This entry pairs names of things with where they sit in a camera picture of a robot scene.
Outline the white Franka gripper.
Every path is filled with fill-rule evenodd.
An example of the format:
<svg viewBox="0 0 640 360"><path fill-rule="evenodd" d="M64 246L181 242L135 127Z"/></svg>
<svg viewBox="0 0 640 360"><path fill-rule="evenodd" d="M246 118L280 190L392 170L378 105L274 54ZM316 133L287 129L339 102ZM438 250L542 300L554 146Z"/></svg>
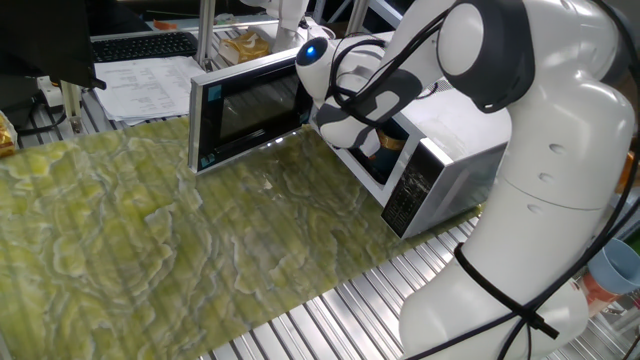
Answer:
<svg viewBox="0 0 640 360"><path fill-rule="evenodd" d="M362 154L370 158L380 149L380 140L376 130L371 130L367 133L363 143L359 146L359 150Z"/></svg>

